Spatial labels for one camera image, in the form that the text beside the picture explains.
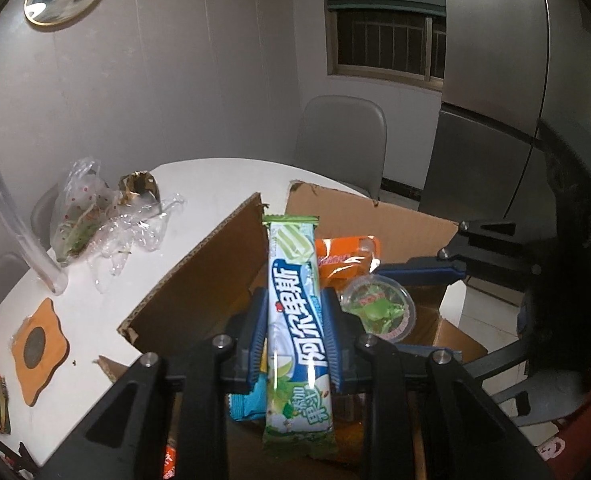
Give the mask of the orange transparent snack bag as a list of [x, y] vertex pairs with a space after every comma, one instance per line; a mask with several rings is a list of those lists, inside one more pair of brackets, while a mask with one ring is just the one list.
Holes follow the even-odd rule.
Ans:
[[354, 278], [380, 266], [381, 244], [373, 235], [315, 240], [320, 288], [340, 292]]

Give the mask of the green white candy stick pack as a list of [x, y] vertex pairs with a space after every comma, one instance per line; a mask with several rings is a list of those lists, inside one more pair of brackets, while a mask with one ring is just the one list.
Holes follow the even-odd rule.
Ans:
[[335, 453], [315, 217], [268, 214], [268, 385], [263, 441], [277, 456]]

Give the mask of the clear cup green candies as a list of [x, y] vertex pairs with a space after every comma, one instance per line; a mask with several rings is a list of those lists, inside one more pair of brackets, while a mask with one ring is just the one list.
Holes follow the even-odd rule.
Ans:
[[354, 278], [340, 292], [344, 312], [358, 316], [366, 333], [402, 342], [416, 325], [416, 304], [392, 278], [366, 274]]

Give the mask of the brown cardboard box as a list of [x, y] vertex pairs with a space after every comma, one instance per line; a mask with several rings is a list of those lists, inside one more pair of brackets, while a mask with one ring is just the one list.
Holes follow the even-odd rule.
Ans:
[[[215, 336], [248, 307], [253, 289], [266, 281], [268, 233], [261, 226], [264, 200], [253, 195], [161, 278], [125, 318], [119, 332], [135, 348], [170, 358]], [[286, 211], [320, 220], [320, 238], [373, 235], [385, 263], [433, 257], [457, 232], [455, 222], [369, 198], [294, 182]], [[339, 431], [340, 453], [332, 458], [274, 460], [264, 453], [258, 426], [229, 422], [225, 458], [204, 454], [182, 468], [187, 479], [212, 479], [219, 466], [234, 479], [355, 479], [363, 430], [347, 422]]]

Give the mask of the blue yellow snack packet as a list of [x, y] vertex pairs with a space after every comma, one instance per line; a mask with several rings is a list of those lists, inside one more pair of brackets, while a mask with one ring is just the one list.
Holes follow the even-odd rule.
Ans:
[[266, 385], [268, 384], [268, 343], [264, 342], [259, 377], [250, 393], [227, 396], [230, 418], [235, 422], [263, 420], [266, 416]]

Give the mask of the grey dining chair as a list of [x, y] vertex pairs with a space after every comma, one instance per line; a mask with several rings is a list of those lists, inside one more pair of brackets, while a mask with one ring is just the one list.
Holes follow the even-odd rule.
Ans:
[[294, 163], [378, 200], [386, 149], [380, 106], [352, 96], [317, 96], [303, 110]]

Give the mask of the gold foil wrapper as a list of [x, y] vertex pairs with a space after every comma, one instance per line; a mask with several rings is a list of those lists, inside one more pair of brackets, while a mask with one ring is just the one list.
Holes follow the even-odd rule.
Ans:
[[161, 200], [158, 183], [149, 171], [134, 171], [120, 177], [118, 183], [120, 214], [158, 214]]

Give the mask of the crumpled clear plastic bag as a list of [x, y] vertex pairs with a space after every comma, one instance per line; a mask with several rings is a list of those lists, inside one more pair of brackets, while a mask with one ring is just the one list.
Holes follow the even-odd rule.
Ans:
[[118, 185], [100, 175], [94, 157], [74, 162], [59, 185], [50, 222], [50, 247], [61, 266], [83, 261], [98, 292], [106, 292], [136, 250], [160, 249], [173, 214], [186, 200], [162, 196], [158, 214], [120, 214]]

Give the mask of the orange wooden coaster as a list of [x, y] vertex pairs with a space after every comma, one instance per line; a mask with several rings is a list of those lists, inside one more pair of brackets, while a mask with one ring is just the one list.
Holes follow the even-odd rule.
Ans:
[[35, 405], [69, 351], [70, 344], [62, 331], [53, 299], [45, 298], [22, 322], [11, 341], [11, 355], [27, 406]]

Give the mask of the clear tall glass vase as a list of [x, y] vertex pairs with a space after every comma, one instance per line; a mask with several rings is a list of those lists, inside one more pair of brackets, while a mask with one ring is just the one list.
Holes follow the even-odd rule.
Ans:
[[4, 177], [0, 172], [0, 224], [18, 246], [24, 262], [36, 273], [46, 287], [56, 296], [64, 293], [68, 286], [68, 275], [20, 217]]

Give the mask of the silver refrigerator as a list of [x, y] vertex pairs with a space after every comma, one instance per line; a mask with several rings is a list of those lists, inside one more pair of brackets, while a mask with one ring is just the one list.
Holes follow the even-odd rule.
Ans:
[[419, 208], [453, 221], [552, 230], [538, 125], [591, 132], [587, 0], [446, 0], [442, 103]]

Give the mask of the window with striped blind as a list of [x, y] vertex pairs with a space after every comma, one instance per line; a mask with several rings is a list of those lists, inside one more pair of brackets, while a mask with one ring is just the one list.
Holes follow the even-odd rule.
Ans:
[[324, 0], [332, 75], [440, 90], [446, 0]]

